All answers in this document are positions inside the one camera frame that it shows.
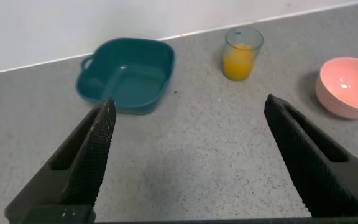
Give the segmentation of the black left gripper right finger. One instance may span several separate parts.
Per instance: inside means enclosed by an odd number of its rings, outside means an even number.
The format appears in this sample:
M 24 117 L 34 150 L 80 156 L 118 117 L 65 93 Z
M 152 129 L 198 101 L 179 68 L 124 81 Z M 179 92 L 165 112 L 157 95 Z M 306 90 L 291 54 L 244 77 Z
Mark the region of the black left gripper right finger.
M 358 158 L 281 98 L 269 94 L 264 115 L 312 216 L 358 216 Z

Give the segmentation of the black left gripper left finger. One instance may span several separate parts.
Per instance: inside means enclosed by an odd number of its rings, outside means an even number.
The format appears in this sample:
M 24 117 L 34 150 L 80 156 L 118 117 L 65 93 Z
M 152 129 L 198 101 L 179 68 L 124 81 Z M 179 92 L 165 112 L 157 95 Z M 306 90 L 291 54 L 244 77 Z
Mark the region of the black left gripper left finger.
M 113 100 L 95 106 L 6 207 L 9 220 L 93 220 L 116 122 Z

